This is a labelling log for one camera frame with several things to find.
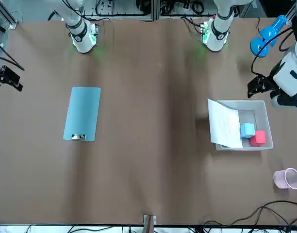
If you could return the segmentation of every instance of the blue cube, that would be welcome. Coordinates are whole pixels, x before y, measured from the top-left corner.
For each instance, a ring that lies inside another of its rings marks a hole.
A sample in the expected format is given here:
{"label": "blue cube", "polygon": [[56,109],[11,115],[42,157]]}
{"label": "blue cube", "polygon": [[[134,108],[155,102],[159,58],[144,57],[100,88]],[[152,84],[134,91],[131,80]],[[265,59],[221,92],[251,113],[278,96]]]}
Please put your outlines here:
{"label": "blue cube", "polygon": [[240,135],[244,138],[251,138],[255,135],[254,124],[244,123],[240,126]]}

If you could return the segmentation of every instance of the paper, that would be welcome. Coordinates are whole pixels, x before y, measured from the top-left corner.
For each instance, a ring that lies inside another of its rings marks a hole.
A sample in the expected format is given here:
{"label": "paper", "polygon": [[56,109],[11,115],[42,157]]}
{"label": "paper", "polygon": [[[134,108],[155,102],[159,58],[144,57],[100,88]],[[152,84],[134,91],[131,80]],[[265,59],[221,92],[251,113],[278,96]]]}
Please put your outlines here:
{"label": "paper", "polygon": [[85,134],[85,141],[95,140],[101,89],[75,86],[72,88],[66,116],[64,140],[73,134]]}
{"label": "paper", "polygon": [[239,112],[208,99],[211,142],[242,148]]}

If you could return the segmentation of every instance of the white paper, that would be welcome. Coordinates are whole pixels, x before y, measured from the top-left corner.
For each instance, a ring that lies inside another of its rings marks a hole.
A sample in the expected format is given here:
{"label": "white paper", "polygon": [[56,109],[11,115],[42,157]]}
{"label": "white paper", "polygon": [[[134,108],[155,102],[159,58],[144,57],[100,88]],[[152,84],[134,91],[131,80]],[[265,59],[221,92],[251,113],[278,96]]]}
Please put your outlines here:
{"label": "white paper", "polygon": [[208,99],[211,142],[242,148],[239,112]]}

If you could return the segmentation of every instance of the plastic container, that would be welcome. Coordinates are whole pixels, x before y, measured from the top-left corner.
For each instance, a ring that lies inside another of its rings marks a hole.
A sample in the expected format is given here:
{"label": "plastic container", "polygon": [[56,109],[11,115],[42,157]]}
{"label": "plastic container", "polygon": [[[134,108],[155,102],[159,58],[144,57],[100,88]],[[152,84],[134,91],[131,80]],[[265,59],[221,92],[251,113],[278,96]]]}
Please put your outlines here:
{"label": "plastic container", "polygon": [[297,171],[294,168],[276,171],[274,173],[274,182],[281,189],[297,189]]}
{"label": "plastic container", "polygon": [[242,148],[225,147],[216,144],[216,150],[268,150],[274,147],[270,132],[269,121],[265,102],[262,100],[218,100],[217,102],[226,107],[237,109],[239,112],[240,125],[244,123],[253,123],[255,130],[264,130],[266,135],[266,144],[260,147],[254,147],[250,144],[249,138],[242,138]]}

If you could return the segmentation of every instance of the red cube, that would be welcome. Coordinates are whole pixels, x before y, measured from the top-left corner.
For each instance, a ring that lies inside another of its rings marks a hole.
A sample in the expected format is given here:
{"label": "red cube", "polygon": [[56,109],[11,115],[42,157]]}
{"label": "red cube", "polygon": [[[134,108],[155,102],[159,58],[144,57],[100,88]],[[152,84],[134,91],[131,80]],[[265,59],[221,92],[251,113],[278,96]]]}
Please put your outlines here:
{"label": "red cube", "polygon": [[250,144],[254,147],[259,147],[266,144],[266,135],[263,130],[256,130],[255,136],[250,138]]}

